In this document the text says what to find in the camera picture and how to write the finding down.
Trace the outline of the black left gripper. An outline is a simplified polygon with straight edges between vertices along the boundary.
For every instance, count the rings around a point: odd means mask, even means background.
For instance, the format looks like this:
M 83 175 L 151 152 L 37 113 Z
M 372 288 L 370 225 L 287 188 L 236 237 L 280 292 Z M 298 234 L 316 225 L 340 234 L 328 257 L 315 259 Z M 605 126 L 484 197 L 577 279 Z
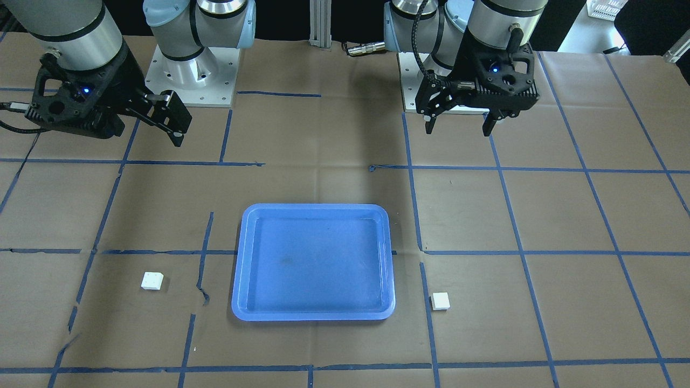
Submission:
M 422 115 L 426 134 L 431 134 L 436 119 L 459 104 L 490 109 L 481 125 L 483 136 L 490 137 L 500 111 L 531 109 L 540 99 L 535 77 L 535 54 L 526 43 L 516 52 L 486 46 L 476 39 L 463 39 L 452 77 L 470 82 L 474 89 L 459 91 L 459 81 L 424 75 L 416 94 L 417 113 Z

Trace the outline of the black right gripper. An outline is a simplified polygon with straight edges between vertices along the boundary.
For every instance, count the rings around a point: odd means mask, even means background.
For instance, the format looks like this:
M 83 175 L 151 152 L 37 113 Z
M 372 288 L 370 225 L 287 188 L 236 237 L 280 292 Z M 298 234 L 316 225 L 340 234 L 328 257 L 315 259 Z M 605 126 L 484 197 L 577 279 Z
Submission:
M 180 147 L 192 115 L 173 90 L 146 94 L 146 82 L 127 42 L 105 65 L 71 71 L 52 52 L 42 55 L 25 118 L 45 130 L 109 139 L 124 130 L 119 115 L 165 132 Z

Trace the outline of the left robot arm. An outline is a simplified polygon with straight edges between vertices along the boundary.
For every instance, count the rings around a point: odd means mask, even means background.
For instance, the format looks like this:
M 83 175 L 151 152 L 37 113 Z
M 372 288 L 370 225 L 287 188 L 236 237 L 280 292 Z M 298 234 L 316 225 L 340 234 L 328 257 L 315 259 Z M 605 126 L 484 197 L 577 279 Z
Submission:
M 482 132 L 540 99 L 530 37 L 546 1 L 389 1 L 388 51 L 410 52 L 420 78 L 412 107 L 431 134 L 457 106 L 485 109 Z

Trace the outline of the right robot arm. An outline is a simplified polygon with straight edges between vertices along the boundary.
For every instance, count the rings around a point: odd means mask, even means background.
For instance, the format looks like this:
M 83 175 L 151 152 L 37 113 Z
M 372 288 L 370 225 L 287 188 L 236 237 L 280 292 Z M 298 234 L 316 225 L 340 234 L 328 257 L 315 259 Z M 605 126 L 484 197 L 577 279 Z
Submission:
M 2 110 L 35 124 L 19 134 L 49 131 L 110 139 L 124 130 L 121 116 L 162 130 L 182 145 L 192 116 L 182 91 L 226 80 L 216 49 L 248 49 L 256 36 L 254 1 L 145 1 L 142 10 L 162 54 L 165 88 L 153 91 L 102 1 L 5 1 L 5 7 L 43 49 L 28 103 Z

